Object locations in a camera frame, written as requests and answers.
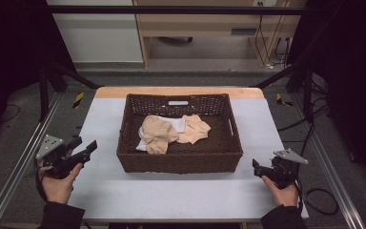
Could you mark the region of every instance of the human hand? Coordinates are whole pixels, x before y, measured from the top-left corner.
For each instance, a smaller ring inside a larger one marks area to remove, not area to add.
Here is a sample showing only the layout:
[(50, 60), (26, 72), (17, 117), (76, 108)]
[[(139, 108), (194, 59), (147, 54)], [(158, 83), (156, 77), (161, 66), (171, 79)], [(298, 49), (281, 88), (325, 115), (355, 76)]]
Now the human hand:
[(68, 200), (71, 197), (73, 182), (79, 175), (82, 167), (82, 163), (78, 163), (70, 174), (63, 179), (44, 176), (42, 185), (44, 192), (46, 193), (47, 201), (68, 204)]
[(272, 182), (268, 177), (262, 176), (261, 178), (263, 179), (266, 186), (270, 189), (270, 191), (272, 191), (274, 201), (278, 206), (297, 206), (298, 191), (296, 190), (295, 185), (291, 184), (284, 189), (278, 189), (275, 186), (275, 183)]

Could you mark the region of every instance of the black sleeve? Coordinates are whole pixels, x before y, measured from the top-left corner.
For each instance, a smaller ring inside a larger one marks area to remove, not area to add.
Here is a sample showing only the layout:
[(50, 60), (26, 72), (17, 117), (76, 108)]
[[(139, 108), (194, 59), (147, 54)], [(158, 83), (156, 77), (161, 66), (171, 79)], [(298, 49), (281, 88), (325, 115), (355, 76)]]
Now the black sleeve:
[(66, 204), (47, 202), (38, 229), (79, 229), (85, 210)]
[(296, 207), (274, 208), (261, 219), (264, 229), (306, 229), (304, 220)]

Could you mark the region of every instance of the beige cloth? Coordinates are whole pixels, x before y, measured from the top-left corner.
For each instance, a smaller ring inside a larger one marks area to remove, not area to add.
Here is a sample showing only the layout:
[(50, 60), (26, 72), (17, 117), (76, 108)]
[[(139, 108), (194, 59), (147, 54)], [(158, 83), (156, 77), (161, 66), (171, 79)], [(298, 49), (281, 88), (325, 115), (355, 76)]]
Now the beige cloth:
[(195, 144), (197, 140), (208, 137), (208, 131), (211, 127), (202, 121), (200, 116), (197, 114), (183, 115), (183, 118), (186, 119), (186, 130), (185, 133), (179, 134), (177, 142)]
[(178, 133), (172, 124), (158, 116), (148, 115), (142, 123), (143, 138), (149, 154), (166, 154), (168, 144), (178, 139)]

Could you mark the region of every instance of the metal rail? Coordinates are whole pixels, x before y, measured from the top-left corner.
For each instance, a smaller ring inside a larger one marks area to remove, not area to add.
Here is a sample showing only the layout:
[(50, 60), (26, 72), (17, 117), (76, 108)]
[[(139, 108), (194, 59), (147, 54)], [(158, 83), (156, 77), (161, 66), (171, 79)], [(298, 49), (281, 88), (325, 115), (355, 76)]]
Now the metal rail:
[(40, 122), (36, 129), (34, 130), (33, 135), (31, 136), (28, 145), (17, 161), (16, 166), (13, 168), (13, 171), (10, 174), (4, 188), (0, 193), (0, 219), (3, 216), (5, 209), (7, 208), (11, 197), (13, 196), (18, 184), (20, 183), (23, 175), (25, 174), (26, 169), (28, 168), (31, 159), (34, 156), (34, 152), (40, 145), (41, 140), (43, 139), (44, 133), (46, 132), (53, 114), (58, 106), (59, 101), (61, 100), (62, 94), (55, 93), (53, 99), (51, 100), (50, 110), (46, 118)]
[[(296, 109), (300, 116), (303, 116), (301, 104), (302, 102), (299, 100), (297, 96), (293, 96), (293, 101), (295, 102)], [(304, 122), (304, 127), (308, 131), (308, 126)], [(364, 229), (365, 226), (361, 220), (361, 217), (355, 208), (355, 205), (352, 202), (346, 188), (343, 185), (340, 177), (337, 174), (335, 167), (333, 166), (331, 160), (329, 159), (328, 155), (326, 154), (325, 148), (323, 147), (322, 143), (320, 142), (319, 137), (317, 134), (313, 134), (311, 141), (316, 150), (316, 157), (319, 161), (320, 166), (322, 167), (323, 172), (329, 182), (329, 185), (334, 192), (334, 196), (338, 202), (338, 206), (343, 213), (346, 222), (349, 224), (351, 229)]]

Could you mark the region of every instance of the brown wicker basket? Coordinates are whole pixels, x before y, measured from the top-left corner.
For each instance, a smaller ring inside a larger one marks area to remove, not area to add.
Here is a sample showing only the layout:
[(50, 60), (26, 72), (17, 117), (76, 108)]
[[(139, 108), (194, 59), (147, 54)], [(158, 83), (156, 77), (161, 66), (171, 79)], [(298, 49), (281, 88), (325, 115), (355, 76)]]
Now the brown wicker basket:
[[(172, 142), (165, 155), (150, 155), (135, 150), (140, 141), (138, 129), (147, 115), (199, 115), (211, 129), (207, 138), (200, 139), (195, 144)], [(127, 95), (117, 147), (117, 156), (125, 172), (234, 172), (242, 154), (227, 94)]]

